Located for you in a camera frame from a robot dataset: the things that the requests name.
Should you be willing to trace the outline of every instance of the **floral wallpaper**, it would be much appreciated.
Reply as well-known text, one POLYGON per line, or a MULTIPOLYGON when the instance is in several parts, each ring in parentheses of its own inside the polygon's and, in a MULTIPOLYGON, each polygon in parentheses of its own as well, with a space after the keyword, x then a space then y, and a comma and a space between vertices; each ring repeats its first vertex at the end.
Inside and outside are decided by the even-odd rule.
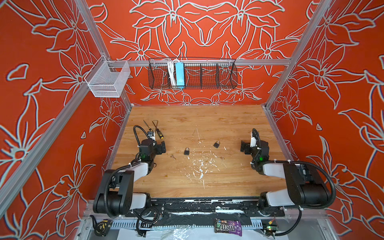
MULTIPOLYGON (((317 0, 87 0, 114 60, 166 57, 286 59, 317 0)), ((132 67, 126 92, 137 105, 265 103, 284 66, 238 66, 227 90, 150 89, 145 67, 132 67)))
POLYGON ((341 239, 384 238, 384 3, 334 0, 271 112, 295 160, 334 179, 341 239))
MULTIPOLYGON (((73 0, 0 3, 0 187, 100 57, 73 0)), ((91 93, 0 220, 0 239, 73 238, 127 109, 91 93)))

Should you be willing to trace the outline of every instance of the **padlock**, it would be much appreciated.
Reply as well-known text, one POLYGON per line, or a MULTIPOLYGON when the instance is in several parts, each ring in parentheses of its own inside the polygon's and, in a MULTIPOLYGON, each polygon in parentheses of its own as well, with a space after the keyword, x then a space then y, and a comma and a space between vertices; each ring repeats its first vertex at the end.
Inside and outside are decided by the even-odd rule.
POLYGON ((219 141, 215 142, 214 147, 218 148, 219 146, 220 146, 220 142, 219 141))

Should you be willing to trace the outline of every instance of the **white metal basket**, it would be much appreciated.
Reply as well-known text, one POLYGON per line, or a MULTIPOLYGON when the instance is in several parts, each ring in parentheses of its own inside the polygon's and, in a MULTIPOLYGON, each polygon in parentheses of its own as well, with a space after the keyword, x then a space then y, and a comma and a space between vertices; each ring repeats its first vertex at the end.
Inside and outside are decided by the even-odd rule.
POLYGON ((118 98, 131 74, 128 62, 119 71, 118 68, 109 67, 104 56, 94 65, 85 77, 88 87, 95 97, 118 98))

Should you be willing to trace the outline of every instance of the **wooden tabletop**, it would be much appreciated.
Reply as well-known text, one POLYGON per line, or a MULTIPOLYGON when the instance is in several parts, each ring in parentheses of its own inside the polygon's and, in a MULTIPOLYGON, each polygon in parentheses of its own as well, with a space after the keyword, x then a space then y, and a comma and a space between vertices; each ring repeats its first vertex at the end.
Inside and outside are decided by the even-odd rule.
MULTIPOLYGON (((127 165, 139 151, 133 126, 164 134, 167 152, 155 157, 157 166, 134 183, 135 192, 152 197, 258 196, 286 188, 285 180, 258 174, 250 155, 240 152, 253 128, 269 143, 270 159, 285 160, 260 105, 251 106, 135 106, 132 108, 112 169, 127 165), (219 148, 213 144, 220 141, 219 148), (189 156, 184 155, 185 148, 189 156)), ((140 141, 144 134, 139 130, 140 141)), ((156 135, 157 143, 161 140, 156 135)))

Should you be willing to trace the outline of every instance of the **screwdriver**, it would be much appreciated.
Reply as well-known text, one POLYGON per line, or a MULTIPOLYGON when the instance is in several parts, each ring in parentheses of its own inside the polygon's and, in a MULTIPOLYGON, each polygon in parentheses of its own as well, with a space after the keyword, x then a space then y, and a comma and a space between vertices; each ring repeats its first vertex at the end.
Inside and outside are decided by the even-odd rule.
POLYGON ((156 128, 156 132, 158 134, 158 136, 160 137, 160 139, 163 139, 164 138, 164 135, 161 133, 161 131, 157 128, 157 125, 155 125, 155 123, 152 121, 153 125, 155 126, 156 128))
POLYGON ((151 131, 151 132, 153 132, 152 131, 152 129, 148 126, 148 124, 144 121, 144 123, 145 123, 145 125, 147 125, 147 127, 149 128, 149 130, 151 131))

